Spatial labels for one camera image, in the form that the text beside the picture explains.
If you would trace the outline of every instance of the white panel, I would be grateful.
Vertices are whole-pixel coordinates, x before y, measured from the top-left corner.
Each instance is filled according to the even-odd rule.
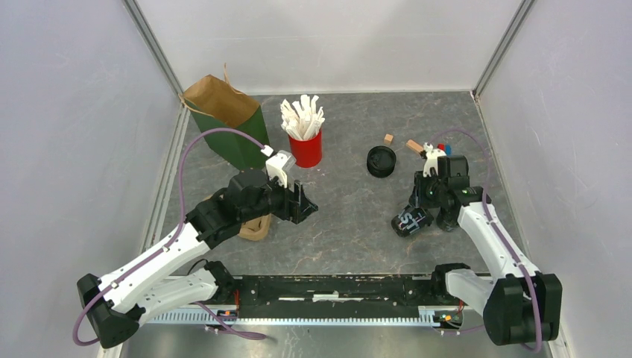
[[[178,101],[120,1],[3,1],[0,59],[0,357],[93,357],[76,282],[138,253]]]
[[[519,0],[139,0],[183,87],[245,92],[468,90]]]
[[[574,357],[629,357],[632,2],[537,1],[482,95],[531,258]]]

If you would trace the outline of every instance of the black cup lid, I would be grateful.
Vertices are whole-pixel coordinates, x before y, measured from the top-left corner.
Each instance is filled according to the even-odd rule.
[[[395,169],[397,156],[389,147],[378,145],[371,148],[367,155],[367,169],[376,178],[386,178]]]

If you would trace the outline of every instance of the paper bag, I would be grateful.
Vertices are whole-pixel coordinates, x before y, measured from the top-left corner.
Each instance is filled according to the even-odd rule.
[[[270,144],[259,102],[234,89],[228,81],[207,75],[190,86],[180,99],[191,111],[200,131],[235,128],[250,134],[263,145]],[[261,149],[242,136],[215,133],[204,139],[215,153],[239,170],[265,166],[266,157]]]

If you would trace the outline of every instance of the table surface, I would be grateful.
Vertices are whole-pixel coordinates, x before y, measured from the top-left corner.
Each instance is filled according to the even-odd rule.
[[[271,146],[289,151],[281,129],[279,104],[298,95],[255,97],[262,105]],[[319,206],[303,223],[294,225],[274,218],[269,234],[260,242],[235,237],[210,251],[205,258],[220,260],[232,274],[340,274],[428,273],[440,263],[466,263],[487,271],[483,259],[464,231],[443,232],[435,224],[410,238],[398,237],[391,219],[406,205],[414,172],[423,168],[419,155],[406,148],[409,139],[422,143],[447,128],[463,128],[487,145],[483,124],[467,92],[400,92],[320,95],[323,124],[323,159],[311,169],[295,167],[291,176]],[[185,143],[200,131],[192,120]],[[385,134],[394,135],[397,155],[392,175],[378,179],[366,167],[368,151],[382,145]],[[462,134],[446,135],[442,142],[470,164],[472,185],[482,185],[486,166],[478,147]],[[199,142],[184,166],[186,210],[228,184],[237,170]],[[499,218],[519,243],[516,224],[496,168],[490,179],[490,196]],[[171,192],[162,232],[178,220],[176,185]],[[183,266],[177,274],[185,274]]]

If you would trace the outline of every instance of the red cup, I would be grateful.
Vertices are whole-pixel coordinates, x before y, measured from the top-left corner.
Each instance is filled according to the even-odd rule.
[[[297,140],[288,135],[290,150],[296,158],[296,165],[301,168],[311,168],[323,159],[323,131],[310,140]]]

